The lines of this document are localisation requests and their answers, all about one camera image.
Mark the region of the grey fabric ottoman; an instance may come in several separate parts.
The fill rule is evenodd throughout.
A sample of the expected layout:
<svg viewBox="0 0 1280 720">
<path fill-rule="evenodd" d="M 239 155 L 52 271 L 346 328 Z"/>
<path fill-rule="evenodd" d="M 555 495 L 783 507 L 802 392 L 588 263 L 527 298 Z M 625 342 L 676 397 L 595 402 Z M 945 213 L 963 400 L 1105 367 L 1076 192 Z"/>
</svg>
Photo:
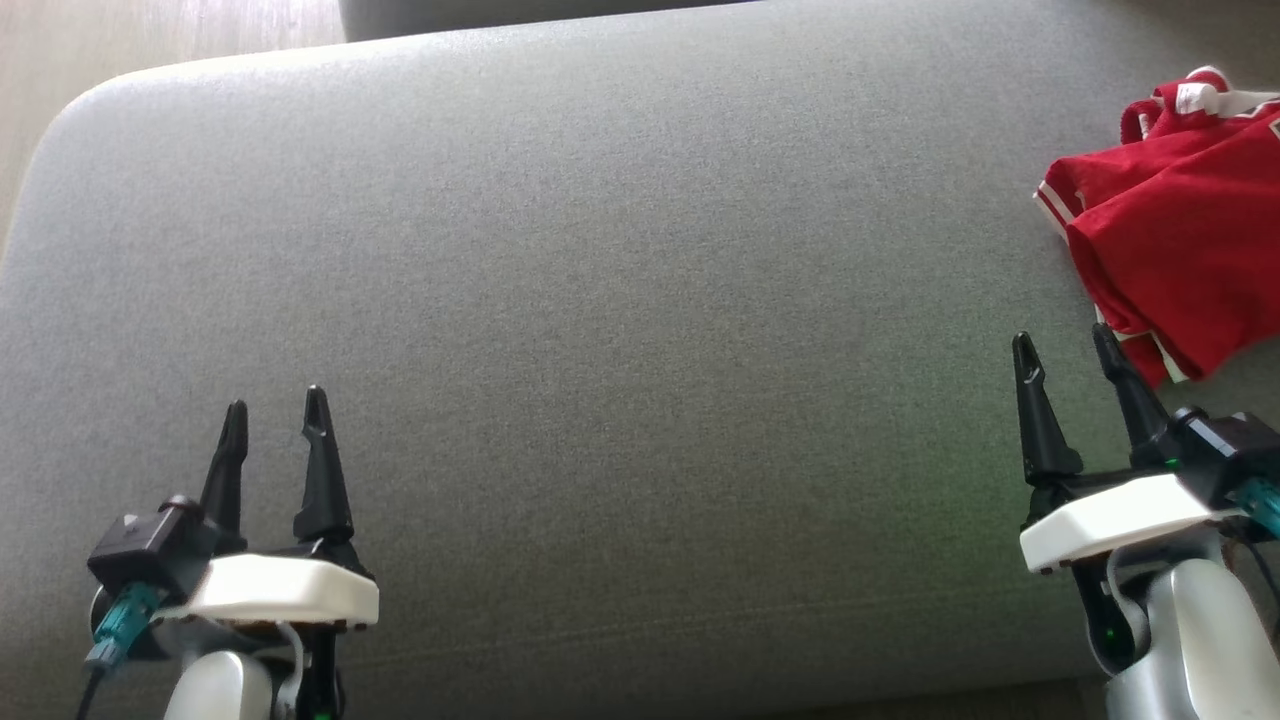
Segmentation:
<svg viewBox="0 0 1280 720">
<path fill-rule="evenodd" d="M 142 70 L 35 151 L 0 268 L 0 720 L 70 720 L 84 560 L 250 410 L 291 543 L 329 397 L 381 618 L 352 720 L 730 717 L 1092 674 L 1018 546 L 1010 342 L 1126 464 L 1033 204 L 1280 0 L 797 0 Z"/>
</svg>

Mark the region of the red shirt striped white sleeves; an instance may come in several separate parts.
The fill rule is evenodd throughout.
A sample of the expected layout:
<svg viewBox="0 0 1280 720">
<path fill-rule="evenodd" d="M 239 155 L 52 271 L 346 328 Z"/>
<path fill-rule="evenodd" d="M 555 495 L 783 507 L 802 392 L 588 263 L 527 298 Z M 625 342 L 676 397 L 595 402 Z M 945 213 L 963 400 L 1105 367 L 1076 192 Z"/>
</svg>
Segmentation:
<svg viewBox="0 0 1280 720">
<path fill-rule="evenodd" d="M 1280 336 L 1280 111 L 1060 158 L 1036 201 L 1151 386 Z"/>
</svg>

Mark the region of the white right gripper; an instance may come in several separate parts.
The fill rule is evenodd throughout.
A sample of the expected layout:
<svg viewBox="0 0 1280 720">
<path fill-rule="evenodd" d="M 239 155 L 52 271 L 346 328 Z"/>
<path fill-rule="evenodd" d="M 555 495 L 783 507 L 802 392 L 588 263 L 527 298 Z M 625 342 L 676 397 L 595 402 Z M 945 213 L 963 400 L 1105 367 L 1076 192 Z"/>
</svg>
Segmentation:
<svg viewBox="0 0 1280 720">
<path fill-rule="evenodd" d="M 1093 324 L 1094 351 L 1111 383 L 1130 445 L 1130 462 L 1167 462 L 1162 447 L 1169 414 L 1130 363 L 1107 324 Z M 1028 334 L 1012 338 L 1015 400 L 1025 483 L 1078 477 L 1083 461 L 1070 447 L 1044 389 L 1044 365 Z M 1138 477 L 1076 498 L 1020 533 L 1027 570 L 1039 573 L 1170 536 L 1213 520 L 1216 512 L 1172 473 Z"/>
</svg>

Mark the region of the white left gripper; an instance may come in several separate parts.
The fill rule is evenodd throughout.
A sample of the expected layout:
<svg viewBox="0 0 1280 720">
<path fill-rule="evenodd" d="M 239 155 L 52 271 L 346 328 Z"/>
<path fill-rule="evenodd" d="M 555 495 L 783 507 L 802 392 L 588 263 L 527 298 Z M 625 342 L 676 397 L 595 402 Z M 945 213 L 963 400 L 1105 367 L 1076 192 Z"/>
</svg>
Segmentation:
<svg viewBox="0 0 1280 720">
<path fill-rule="evenodd" d="M 332 411 L 321 387 L 306 391 L 301 434 L 308 442 L 308 460 L 293 537 L 300 542 L 346 543 L 355 525 Z M 247 452 L 248 409 L 246 402 L 233 402 L 200 500 L 215 551 L 248 547 L 241 533 Z M 188 600 L 163 609 L 160 618 L 371 626 L 379 623 L 379 588 L 374 580 L 320 559 L 238 553 L 211 560 Z"/>
</svg>

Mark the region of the red shorts white waistband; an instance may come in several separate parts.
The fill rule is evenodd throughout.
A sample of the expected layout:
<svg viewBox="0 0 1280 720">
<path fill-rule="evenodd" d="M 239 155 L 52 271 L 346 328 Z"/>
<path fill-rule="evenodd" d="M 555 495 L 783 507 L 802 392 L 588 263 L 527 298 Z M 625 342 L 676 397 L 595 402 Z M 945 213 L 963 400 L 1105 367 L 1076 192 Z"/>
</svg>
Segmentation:
<svg viewBox="0 0 1280 720">
<path fill-rule="evenodd" d="M 1280 111 L 1280 88 L 1239 88 L 1217 67 L 1199 67 L 1156 87 L 1121 114 L 1120 143 L 1139 143 L 1183 133 L 1239 129 Z"/>
</svg>

